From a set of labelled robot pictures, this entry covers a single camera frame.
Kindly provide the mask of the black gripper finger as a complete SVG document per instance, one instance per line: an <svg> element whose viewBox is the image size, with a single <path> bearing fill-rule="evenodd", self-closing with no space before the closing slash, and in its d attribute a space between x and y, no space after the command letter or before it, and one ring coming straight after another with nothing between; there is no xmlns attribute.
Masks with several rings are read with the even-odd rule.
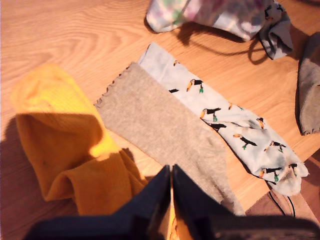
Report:
<svg viewBox="0 0 320 240"><path fill-rule="evenodd" d="M194 240L227 239L233 214L207 195L177 164L172 169L173 196Z"/></svg>
<svg viewBox="0 0 320 240"><path fill-rule="evenodd" d="M170 166L165 165L130 202L117 211L121 240L164 240L160 232L171 201Z"/></svg>

